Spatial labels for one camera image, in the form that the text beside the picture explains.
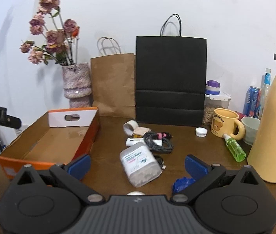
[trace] blue plastic wrapper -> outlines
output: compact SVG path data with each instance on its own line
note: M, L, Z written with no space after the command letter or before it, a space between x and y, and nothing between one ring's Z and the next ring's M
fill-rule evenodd
M181 190L185 189L186 187L190 186L195 182L193 178L179 178L173 184L173 194L180 192Z

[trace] cartoon bear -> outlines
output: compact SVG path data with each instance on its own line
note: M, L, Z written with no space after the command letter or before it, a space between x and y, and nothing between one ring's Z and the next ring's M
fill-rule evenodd
M221 127L223 126L222 122L214 119L214 122L213 122L213 128L214 130L218 131L221 129Z

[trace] coiled cable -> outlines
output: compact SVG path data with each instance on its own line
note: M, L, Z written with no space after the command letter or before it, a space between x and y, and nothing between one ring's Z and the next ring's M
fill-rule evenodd
M150 148L152 151L157 151L159 153L171 153L173 151L174 146L170 142L169 139L162 137L163 144L166 144L167 147L159 146L153 140L158 139L158 134L153 132L147 132L143 135L143 140L145 141L145 144Z

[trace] shopping bag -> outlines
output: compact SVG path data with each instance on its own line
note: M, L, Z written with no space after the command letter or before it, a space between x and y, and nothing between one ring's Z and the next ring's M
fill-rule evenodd
M171 17L178 37L162 36ZM206 83L206 39L182 37L171 15L160 36L136 38L136 119L143 123L200 126Z
M106 40L111 47L104 46ZM93 106L99 107L100 116L134 119L134 54L122 54L113 38L100 38L97 47L102 56L91 59ZM115 54L107 55L107 49Z

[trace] white wall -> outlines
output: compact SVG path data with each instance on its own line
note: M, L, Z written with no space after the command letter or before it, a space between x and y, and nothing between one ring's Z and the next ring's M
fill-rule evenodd
M26 125L49 109L69 106L60 66L33 65L19 50L21 40L43 41L29 33L37 2L0 0L0 106ZM232 95L232 110L242 111L247 89L260 87L266 67L272 78L276 74L276 0L61 0L61 11L81 26L79 62L98 56L102 36L135 52L136 35L158 35L168 16L178 13L183 36L207 38L207 79ZM175 32L168 27L166 34ZM8 143L15 136L12 129L1 131Z

